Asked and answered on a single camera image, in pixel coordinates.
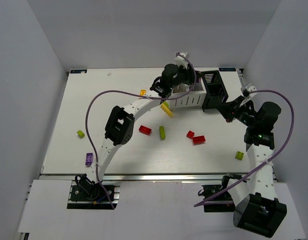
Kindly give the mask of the blue label right corner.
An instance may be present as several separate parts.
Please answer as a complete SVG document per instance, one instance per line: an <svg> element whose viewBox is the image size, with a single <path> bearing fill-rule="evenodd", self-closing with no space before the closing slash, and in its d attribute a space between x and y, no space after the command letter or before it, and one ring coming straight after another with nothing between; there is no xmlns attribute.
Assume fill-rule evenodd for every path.
<svg viewBox="0 0 308 240"><path fill-rule="evenodd" d="M219 67L218 70L220 72L235 72L236 68L234 68L234 67Z"/></svg>

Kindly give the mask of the small green lego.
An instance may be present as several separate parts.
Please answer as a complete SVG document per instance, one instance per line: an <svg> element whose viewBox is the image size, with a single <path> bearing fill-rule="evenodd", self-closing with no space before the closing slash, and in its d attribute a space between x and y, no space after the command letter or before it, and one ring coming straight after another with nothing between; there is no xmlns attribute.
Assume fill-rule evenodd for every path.
<svg viewBox="0 0 308 240"><path fill-rule="evenodd" d="M237 160L243 160L243 158L244 158L244 153L243 152L240 152L240 151L237 151L236 152L236 154L235 154L235 158L237 159Z"/></svg>
<svg viewBox="0 0 308 240"><path fill-rule="evenodd" d="M78 135L79 138L81 138L81 139L85 136L84 132L81 131L81 130L78 130L78 131L77 131L77 135Z"/></svg>

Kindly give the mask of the red lego brick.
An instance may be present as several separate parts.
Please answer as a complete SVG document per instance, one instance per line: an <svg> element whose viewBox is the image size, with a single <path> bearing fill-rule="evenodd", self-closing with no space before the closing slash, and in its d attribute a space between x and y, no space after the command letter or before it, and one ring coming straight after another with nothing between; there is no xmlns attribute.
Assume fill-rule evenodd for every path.
<svg viewBox="0 0 308 240"><path fill-rule="evenodd" d="M140 125L139 132L149 136L152 132L152 129L144 125Z"/></svg>
<svg viewBox="0 0 308 240"><path fill-rule="evenodd" d="M194 145L199 145L199 144L203 144L205 143L206 139L205 139L205 136L203 135L200 135L200 136L194 136L192 138L192 142Z"/></svg>

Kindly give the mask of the black double bin container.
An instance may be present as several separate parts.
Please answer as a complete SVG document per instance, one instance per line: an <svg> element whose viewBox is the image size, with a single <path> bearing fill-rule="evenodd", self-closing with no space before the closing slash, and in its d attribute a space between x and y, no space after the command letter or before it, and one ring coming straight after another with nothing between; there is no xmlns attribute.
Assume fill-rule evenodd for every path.
<svg viewBox="0 0 308 240"><path fill-rule="evenodd" d="M202 110L216 109L228 99L228 93L218 70L202 71L201 82L204 84L206 96L202 104Z"/></svg>

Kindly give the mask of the blue label corner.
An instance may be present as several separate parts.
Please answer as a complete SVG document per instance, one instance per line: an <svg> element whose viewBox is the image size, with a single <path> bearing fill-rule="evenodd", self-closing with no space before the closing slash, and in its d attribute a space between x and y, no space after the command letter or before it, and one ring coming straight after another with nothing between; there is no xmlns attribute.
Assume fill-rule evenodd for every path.
<svg viewBox="0 0 308 240"><path fill-rule="evenodd" d="M72 69L70 70L70 74L85 74L87 69Z"/></svg>
<svg viewBox="0 0 308 240"><path fill-rule="evenodd" d="M234 68L234 67L219 67L218 70L220 72L235 72L236 68Z"/></svg>

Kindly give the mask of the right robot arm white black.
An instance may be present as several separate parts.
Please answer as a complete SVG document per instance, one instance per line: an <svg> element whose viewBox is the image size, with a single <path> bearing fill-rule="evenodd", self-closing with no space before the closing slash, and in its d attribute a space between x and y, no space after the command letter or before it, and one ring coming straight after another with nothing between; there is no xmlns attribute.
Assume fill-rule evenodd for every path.
<svg viewBox="0 0 308 240"><path fill-rule="evenodd" d="M249 181L239 182L241 177L231 173L222 179L223 189L235 184L227 191L235 205L233 224L271 238L287 214L287 206L277 198L273 167L269 162L274 150L272 130L281 108L267 101L256 111L252 100L239 96L231 102L220 104L217 110L228 123L238 120L247 127L244 135L246 153L250 168L257 169Z"/></svg>

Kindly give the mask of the purple lego brick front left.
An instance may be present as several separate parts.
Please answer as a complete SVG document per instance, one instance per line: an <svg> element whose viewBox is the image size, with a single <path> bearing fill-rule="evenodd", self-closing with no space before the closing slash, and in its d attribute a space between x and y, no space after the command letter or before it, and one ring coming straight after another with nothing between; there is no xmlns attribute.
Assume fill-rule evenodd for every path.
<svg viewBox="0 0 308 240"><path fill-rule="evenodd" d="M92 152L86 153L85 166L90 167L93 164L93 161L94 161L94 154Z"/></svg>

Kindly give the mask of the white double bin container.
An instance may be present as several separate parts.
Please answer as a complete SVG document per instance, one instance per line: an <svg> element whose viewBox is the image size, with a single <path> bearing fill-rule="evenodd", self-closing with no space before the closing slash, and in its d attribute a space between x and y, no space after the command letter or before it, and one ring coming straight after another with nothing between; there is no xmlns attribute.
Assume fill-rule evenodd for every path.
<svg viewBox="0 0 308 240"><path fill-rule="evenodd" d="M202 81L199 81L199 83L193 87L192 91L186 94L191 88L191 85L186 84L180 84L174 87L169 100L166 101L169 105L169 109L173 111L178 108L202 107L206 97L204 84Z"/></svg>

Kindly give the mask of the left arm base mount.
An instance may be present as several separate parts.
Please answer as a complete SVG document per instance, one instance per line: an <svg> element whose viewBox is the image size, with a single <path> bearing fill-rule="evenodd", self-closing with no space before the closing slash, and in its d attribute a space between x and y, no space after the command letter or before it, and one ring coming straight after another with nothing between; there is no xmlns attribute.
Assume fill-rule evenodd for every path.
<svg viewBox="0 0 308 240"><path fill-rule="evenodd" d="M114 210L118 204L117 186L104 185L108 196L99 183L90 180L86 174L75 176L68 197L70 210Z"/></svg>

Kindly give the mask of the long yellow lego brick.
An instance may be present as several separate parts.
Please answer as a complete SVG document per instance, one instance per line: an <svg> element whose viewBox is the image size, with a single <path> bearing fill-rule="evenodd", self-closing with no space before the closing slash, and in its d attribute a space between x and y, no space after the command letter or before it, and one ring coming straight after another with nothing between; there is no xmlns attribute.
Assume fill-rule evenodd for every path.
<svg viewBox="0 0 308 240"><path fill-rule="evenodd" d="M170 117L173 117L173 112L167 108L163 103L160 105L161 109Z"/></svg>

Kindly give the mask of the blue label left corner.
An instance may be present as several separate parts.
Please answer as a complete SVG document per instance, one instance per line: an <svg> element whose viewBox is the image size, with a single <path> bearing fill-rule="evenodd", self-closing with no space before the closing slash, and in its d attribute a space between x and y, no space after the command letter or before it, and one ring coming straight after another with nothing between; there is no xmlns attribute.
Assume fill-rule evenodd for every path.
<svg viewBox="0 0 308 240"><path fill-rule="evenodd" d="M85 74L87 69L72 69L70 70L70 74Z"/></svg>

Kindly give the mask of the orange yellow lego brick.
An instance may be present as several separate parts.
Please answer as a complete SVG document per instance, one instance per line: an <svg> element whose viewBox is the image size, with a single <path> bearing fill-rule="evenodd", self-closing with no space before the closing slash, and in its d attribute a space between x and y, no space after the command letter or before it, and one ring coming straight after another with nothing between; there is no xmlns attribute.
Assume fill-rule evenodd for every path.
<svg viewBox="0 0 308 240"><path fill-rule="evenodd" d="M142 90L140 91L140 96L145 96L146 93L147 93L147 91L146 91L145 89L142 89Z"/></svg>

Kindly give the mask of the small red square lego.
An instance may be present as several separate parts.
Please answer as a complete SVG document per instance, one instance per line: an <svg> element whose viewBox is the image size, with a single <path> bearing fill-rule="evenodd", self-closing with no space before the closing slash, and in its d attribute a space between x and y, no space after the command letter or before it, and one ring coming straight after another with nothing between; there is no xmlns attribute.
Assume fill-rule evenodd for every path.
<svg viewBox="0 0 308 240"><path fill-rule="evenodd" d="M194 136L195 136L195 133L191 130L189 130L187 135L186 135L186 137L189 138L189 139L192 139Z"/></svg>

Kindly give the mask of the green long lego brick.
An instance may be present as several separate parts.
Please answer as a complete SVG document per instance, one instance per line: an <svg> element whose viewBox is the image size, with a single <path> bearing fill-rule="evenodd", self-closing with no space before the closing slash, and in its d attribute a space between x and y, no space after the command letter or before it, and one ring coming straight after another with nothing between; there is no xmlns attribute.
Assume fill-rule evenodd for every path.
<svg viewBox="0 0 308 240"><path fill-rule="evenodd" d="M162 125L159 127L159 134L160 134L160 139L161 140L165 140L166 139L165 128Z"/></svg>

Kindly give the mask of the small green lego left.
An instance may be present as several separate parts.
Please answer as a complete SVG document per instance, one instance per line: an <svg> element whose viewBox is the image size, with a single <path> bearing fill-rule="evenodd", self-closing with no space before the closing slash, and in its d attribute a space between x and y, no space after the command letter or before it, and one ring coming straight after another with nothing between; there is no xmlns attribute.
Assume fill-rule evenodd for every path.
<svg viewBox="0 0 308 240"><path fill-rule="evenodd" d="M85 136L84 132L81 131L81 130L78 130L78 131L77 131L77 135L78 135L79 138L81 138L81 139Z"/></svg>

